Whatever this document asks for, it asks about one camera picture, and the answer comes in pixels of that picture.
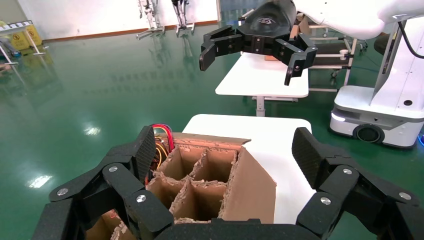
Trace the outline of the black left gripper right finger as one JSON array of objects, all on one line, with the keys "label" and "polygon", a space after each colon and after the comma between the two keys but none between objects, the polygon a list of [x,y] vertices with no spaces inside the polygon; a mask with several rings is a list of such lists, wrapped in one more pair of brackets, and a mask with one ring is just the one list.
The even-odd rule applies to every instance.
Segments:
[{"label": "black left gripper right finger", "polygon": [[320,143],[305,127],[295,130],[291,152],[315,190],[298,226],[326,240],[347,212],[379,240],[423,239],[424,210],[413,193],[367,171],[341,148]]}]

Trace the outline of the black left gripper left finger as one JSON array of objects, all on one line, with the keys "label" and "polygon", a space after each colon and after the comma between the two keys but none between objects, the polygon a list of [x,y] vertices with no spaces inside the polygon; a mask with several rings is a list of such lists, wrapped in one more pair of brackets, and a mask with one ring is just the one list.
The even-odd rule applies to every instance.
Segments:
[{"label": "black left gripper left finger", "polygon": [[155,239],[174,222],[144,184],[155,153],[150,125],[134,141],[112,147],[96,167],[50,192],[32,238],[84,240],[87,230],[114,210],[138,240]]}]

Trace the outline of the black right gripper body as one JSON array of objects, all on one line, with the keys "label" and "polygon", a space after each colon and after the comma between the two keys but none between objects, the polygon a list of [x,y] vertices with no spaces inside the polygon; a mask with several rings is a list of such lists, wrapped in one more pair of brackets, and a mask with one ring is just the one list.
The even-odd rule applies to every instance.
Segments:
[{"label": "black right gripper body", "polygon": [[272,55],[276,40],[289,41],[297,9],[292,0],[265,0],[239,26],[243,36],[242,52]]}]

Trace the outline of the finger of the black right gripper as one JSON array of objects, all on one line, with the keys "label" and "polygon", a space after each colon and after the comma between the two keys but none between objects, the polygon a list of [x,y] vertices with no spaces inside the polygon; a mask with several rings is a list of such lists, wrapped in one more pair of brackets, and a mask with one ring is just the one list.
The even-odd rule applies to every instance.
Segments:
[{"label": "finger of the black right gripper", "polygon": [[289,86],[291,79],[301,77],[304,69],[314,63],[318,48],[304,33],[285,41],[277,38],[273,42],[273,57],[287,66],[284,85]]},{"label": "finger of the black right gripper", "polygon": [[205,72],[216,57],[241,52],[244,47],[244,35],[236,33],[231,25],[213,30],[203,36],[199,69]]}]

